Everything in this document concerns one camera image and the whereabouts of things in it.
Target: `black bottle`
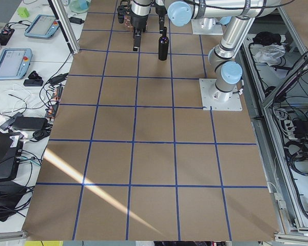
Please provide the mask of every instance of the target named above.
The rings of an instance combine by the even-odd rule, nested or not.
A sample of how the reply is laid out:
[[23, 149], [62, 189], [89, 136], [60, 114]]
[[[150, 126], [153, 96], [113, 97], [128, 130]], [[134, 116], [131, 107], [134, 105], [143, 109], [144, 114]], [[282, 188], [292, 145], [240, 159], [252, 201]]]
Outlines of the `black bottle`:
[[166, 60], [168, 57], [169, 39], [166, 36], [166, 27], [163, 28], [162, 37], [159, 39], [159, 60]]

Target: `tiled table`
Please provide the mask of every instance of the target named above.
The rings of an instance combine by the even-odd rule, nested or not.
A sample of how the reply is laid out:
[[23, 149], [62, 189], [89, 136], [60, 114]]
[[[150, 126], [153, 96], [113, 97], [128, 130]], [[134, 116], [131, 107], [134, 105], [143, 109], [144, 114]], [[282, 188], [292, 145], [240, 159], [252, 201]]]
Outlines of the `tiled table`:
[[91, 2], [24, 229], [33, 240], [272, 240], [278, 231], [243, 102], [203, 111], [218, 36], [151, 15], [140, 52], [117, 1]]

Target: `device screen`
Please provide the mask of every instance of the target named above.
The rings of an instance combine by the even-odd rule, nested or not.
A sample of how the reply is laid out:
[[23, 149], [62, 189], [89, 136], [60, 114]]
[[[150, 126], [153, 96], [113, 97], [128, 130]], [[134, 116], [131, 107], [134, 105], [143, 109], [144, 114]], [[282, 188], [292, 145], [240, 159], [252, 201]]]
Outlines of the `device screen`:
[[0, 63], [0, 77], [16, 76], [21, 67], [25, 50], [6, 50]]
[[52, 16], [41, 16], [33, 25], [29, 33], [35, 35], [45, 35], [55, 20], [56, 18]]

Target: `mounting plate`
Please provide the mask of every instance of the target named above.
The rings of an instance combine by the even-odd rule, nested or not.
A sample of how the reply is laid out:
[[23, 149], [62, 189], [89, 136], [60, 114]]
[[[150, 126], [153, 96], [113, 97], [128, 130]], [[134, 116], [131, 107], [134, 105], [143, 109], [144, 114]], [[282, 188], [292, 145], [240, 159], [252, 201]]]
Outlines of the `mounting plate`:
[[242, 105], [239, 94], [233, 94], [232, 97], [227, 102], [217, 102], [209, 95], [209, 88], [216, 82], [216, 79], [200, 79], [200, 89], [202, 97], [203, 110], [214, 111], [242, 111]]
[[192, 19], [191, 20], [191, 27], [193, 30], [193, 34], [197, 35], [223, 35], [222, 25], [215, 24], [211, 29], [203, 29], [201, 28], [198, 20]]

